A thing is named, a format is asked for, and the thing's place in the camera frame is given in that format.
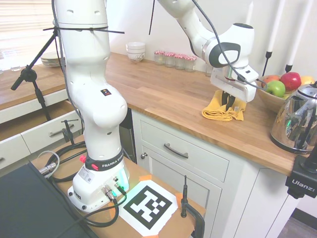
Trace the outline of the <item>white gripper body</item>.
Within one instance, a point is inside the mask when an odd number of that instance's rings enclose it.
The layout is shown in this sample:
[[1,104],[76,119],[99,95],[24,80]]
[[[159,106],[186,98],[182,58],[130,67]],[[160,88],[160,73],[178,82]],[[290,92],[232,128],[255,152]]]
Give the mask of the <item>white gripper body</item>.
[[255,87],[242,82],[238,82],[237,80],[231,81],[226,79],[223,76],[222,68],[213,69],[210,81],[211,84],[218,89],[244,102],[252,101],[256,94]]

